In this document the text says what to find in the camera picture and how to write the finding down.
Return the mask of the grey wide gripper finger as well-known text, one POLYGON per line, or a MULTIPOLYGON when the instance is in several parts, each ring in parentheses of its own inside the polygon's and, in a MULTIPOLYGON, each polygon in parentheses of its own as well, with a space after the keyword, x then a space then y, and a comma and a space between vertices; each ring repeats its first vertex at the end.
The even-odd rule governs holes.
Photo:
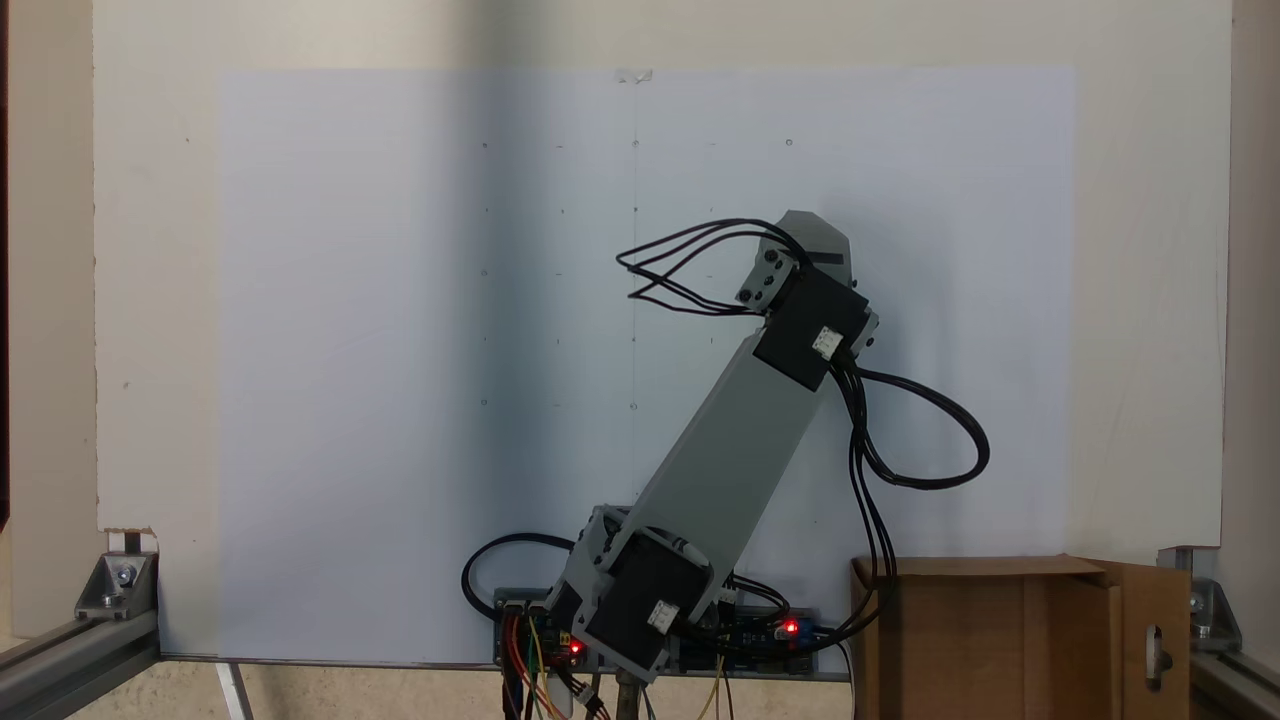
POLYGON ((787 210, 776 225, 792 237, 812 260, 849 260, 849 237, 813 211, 787 210))

